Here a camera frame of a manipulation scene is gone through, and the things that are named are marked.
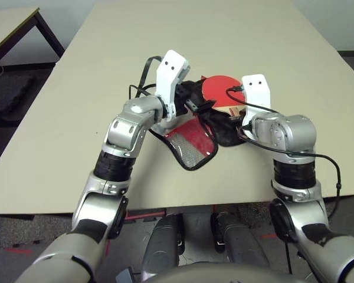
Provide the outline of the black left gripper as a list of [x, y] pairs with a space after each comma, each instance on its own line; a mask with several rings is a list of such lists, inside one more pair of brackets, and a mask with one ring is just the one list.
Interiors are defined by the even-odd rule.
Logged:
[[200, 105], [193, 102], [193, 93], [196, 88], [202, 88], [206, 78], [199, 81], [183, 81], [178, 84], [175, 88], [174, 105], [176, 110], [176, 115], [181, 116], [186, 114], [188, 110], [193, 113], [204, 113], [212, 109], [213, 105], [216, 103], [215, 100], [207, 100]]

